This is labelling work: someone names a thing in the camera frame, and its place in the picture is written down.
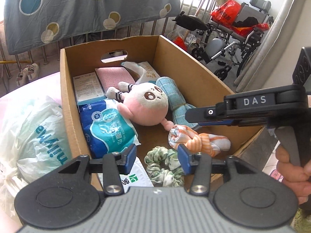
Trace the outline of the person right hand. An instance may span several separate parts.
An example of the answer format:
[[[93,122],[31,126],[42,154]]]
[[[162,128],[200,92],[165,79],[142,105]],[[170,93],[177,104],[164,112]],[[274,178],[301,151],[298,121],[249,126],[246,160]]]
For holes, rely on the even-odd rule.
[[[311,191],[310,162],[304,167],[294,166],[290,163],[290,155],[282,145],[276,149],[276,158],[277,170],[283,176],[282,183],[295,193],[300,205],[306,203]]]

